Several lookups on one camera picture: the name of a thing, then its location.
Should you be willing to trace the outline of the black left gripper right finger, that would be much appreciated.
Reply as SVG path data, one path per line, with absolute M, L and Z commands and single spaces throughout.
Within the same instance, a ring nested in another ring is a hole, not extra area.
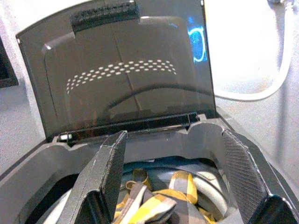
M 228 181 L 244 224 L 299 224 L 299 201 L 285 178 L 246 137 L 225 129 Z

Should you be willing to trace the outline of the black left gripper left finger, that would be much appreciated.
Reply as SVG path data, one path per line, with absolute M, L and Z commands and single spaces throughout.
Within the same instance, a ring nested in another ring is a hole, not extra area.
M 120 191 L 128 133 L 109 136 L 79 173 L 61 224 L 111 224 Z

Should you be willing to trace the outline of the dark grey top-load washing machine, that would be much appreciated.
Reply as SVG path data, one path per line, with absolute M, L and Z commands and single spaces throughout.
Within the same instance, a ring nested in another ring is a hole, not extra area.
M 79 173 L 101 144 L 120 131 L 128 133 L 123 173 L 132 162 L 170 157 L 200 160 L 216 168 L 228 190 L 227 216 L 218 224 L 244 224 L 228 181 L 222 139 L 225 129 L 238 132 L 224 121 L 217 112 L 212 118 L 184 114 L 105 126 L 95 135 L 65 132 L 54 136 L 0 177 L 0 224 L 61 224 Z

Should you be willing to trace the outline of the dark glass washing machine lid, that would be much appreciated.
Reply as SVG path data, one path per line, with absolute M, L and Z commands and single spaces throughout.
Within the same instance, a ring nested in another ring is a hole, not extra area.
M 16 37 L 47 139 L 216 114 L 200 0 L 91 0 Z

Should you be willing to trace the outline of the yellow grey checkered garment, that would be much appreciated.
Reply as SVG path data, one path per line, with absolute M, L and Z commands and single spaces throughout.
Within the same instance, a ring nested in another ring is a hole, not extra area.
M 196 206 L 198 191 L 191 173 L 176 171 L 165 189 L 153 191 L 148 172 L 134 169 L 112 224 L 216 224 L 213 215 Z

